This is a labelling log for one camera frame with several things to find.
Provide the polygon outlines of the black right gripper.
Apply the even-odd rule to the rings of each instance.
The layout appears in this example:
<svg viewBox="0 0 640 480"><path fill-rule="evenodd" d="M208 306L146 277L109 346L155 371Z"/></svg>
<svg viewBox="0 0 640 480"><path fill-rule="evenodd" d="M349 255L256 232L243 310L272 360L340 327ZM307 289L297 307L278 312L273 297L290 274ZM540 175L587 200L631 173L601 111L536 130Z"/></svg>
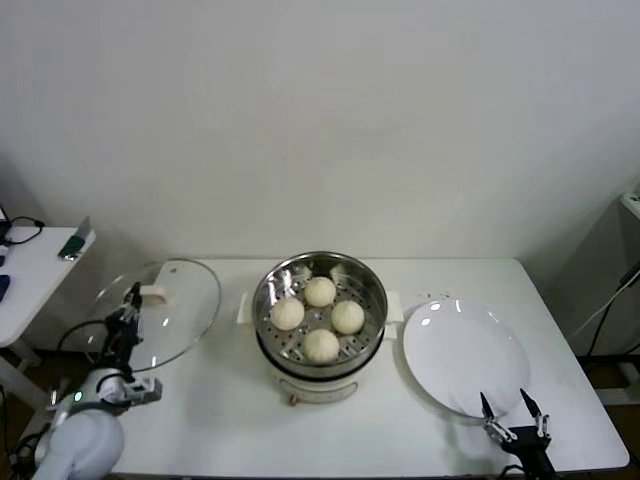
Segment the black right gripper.
<svg viewBox="0 0 640 480"><path fill-rule="evenodd" d="M546 453L551 441L548 431L550 416L542 413L538 403L524 389L520 389L520 394L535 426L504 428L481 392L483 428L495 443L501 444L503 451L518 458L526 479L555 479L556 471Z"/></svg>

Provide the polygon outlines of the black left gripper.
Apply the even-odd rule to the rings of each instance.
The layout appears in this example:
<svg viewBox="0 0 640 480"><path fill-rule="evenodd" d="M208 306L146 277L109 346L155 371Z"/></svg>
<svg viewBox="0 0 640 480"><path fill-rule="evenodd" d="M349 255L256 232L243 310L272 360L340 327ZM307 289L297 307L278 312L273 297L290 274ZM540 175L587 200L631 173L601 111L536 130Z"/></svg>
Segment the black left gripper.
<svg viewBox="0 0 640 480"><path fill-rule="evenodd" d="M101 367L113 368L133 377L130 359L133 349L141 342L138 335L143 297L137 293L137 283L125 292L121 308L104 320L107 336L101 349Z"/></svg>

